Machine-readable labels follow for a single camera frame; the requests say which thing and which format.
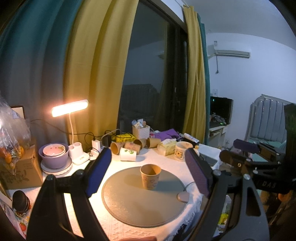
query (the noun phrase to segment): television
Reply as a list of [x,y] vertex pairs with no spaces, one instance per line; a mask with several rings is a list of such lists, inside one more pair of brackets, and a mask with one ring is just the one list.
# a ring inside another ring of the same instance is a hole
[[211,96],[210,113],[223,117],[229,125],[232,115],[233,100],[222,97]]

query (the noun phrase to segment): headboard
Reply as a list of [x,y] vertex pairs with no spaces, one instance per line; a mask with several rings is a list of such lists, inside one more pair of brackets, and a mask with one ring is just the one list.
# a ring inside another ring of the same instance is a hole
[[245,140],[249,138],[283,143],[287,138],[284,106],[290,102],[268,96],[258,97],[250,108]]

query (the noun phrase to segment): white basket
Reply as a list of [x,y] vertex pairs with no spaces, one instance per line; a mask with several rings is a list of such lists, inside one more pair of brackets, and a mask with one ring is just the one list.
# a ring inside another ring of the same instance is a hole
[[146,127],[137,129],[136,127],[133,126],[133,135],[137,139],[142,139],[142,138],[149,138],[150,136],[150,126],[146,125]]

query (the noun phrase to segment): purple bag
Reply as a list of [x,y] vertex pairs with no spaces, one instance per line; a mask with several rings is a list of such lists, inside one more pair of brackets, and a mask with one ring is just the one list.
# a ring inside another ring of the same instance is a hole
[[179,141],[179,138],[181,138],[179,136],[179,133],[176,132],[174,129],[170,129],[167,131],[162,131],[159,133],[155,134],[155,138],[161,139],[161,141],[165,140],[165,139],[174,139],[176,138],[177,141]]

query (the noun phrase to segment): desk lamp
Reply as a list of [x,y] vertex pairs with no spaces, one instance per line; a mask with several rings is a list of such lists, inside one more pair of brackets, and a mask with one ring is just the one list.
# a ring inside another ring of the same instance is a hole
[[89,104],[88,100],[80,100],[80,101],[75,101],[75,102],[55,106],[52,108],[53,117],[69,114],[71,133],[72,133],[72,142],[71,142],[71,145],[69,146],[69,155],[72,159],[72,162],[75,165],[80,165],[86,162],[89,159],[89,154],[83,152],[82,144],[80,142],[74,143],[74,131],[73,131],[73,125],[71,121],[71,113],[87,108],[88,104]]

